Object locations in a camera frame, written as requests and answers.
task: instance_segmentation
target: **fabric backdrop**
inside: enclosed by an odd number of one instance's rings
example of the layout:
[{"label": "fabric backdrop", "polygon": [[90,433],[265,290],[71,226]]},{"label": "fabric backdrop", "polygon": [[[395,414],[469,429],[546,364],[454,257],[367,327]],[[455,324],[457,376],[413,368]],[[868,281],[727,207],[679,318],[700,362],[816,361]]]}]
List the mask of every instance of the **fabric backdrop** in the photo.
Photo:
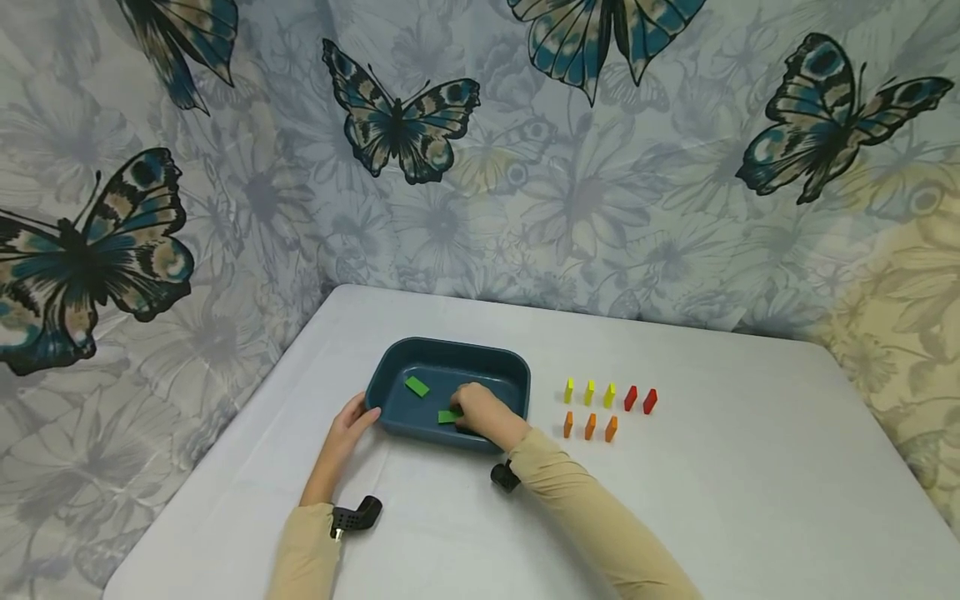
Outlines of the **fabric backdrop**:
[{"label": "fabric backdrop", "polygon": [[5,0],[0,596],[97,597],[339,283],[814,340],[960,533],[958,32],[955,0]]}]

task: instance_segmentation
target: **beige sleeve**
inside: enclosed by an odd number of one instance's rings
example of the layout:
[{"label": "beige sleeve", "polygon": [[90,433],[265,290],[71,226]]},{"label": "beige sleeve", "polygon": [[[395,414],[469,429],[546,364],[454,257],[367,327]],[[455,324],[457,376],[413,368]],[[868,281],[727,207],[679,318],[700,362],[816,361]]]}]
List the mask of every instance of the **beige sleeve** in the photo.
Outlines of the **beige sleeve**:
[{"label": "beige sleeve", "polygon": [[700,593],[666,548],[543,432],[510,453],[511,468],[624,600],[691,600]]},{"label": "beige sleeve", "polygon": [[267,600],[327,600],[340,542],[330,537],[333,506],[298,506],[287,517],[276,549]]}]

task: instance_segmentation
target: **blue tray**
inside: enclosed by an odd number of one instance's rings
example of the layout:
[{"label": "blue tray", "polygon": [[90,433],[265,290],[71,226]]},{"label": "blue tray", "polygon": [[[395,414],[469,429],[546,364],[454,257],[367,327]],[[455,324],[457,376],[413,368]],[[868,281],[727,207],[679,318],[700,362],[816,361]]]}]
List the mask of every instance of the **blue tray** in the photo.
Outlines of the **blue tray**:
[{"label": "blue tray", "polygon": [[[414,376],[430,391],[423,398],[406,387]],[[367,387],[367,408],[383,411],[379,423],[388,433],[495,454],[484,437],[437,424],[437,412],[450,407],[450,397],[464,383],[477,381],[524,419],[530,403],[530,368],[519,355],[500,348],[406,338],[383,354]]]}]

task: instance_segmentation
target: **hand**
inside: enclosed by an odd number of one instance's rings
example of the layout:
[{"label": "hand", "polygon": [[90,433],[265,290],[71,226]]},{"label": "hand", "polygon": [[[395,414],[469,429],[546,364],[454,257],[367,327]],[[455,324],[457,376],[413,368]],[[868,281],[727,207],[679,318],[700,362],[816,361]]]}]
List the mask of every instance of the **hand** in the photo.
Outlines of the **hand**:
[{"label": "hand", "polygon": [[459,408],[464,413],[457,419],[458,427],[479,433],[504,452],[513,450],[530,431],[527,421],[475,381],[457,388],[450,398],[450,407]]},{"label": "hand", "polygon": [[307,479],[300,497],[301,506],[310,506],[323,502],[331,502],[333,490],[340,482],[344,465],[349,460],[353,449],[364,431],[373,425],[380,417],[380,408],[365,410],[365,392],[361,392],[350,399],[340,414],[333,418],[330,430],[326,434],[324,447],[320,450],[313,472]]}]

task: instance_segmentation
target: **black clip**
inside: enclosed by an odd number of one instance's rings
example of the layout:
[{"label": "black clip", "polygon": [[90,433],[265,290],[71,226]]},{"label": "black clip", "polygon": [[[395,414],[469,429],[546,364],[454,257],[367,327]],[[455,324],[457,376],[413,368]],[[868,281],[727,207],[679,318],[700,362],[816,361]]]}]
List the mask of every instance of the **black clip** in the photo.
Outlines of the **black clip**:
[{"label": "black clip", "polygon": [[512,492],[516,486],[520,485],[519,478],[510,469],[510,461],[503,465],[493,465],[490,471],[490,480],[506,493]]},{"label": "black clip", "polygon": [[339,540],[340,535],[345,531],[370,529],[376,523],[381,510],[383,510],[383,503],[371,495],[365,497],[355,511],[340,506],[334,507],[330,536]]}]

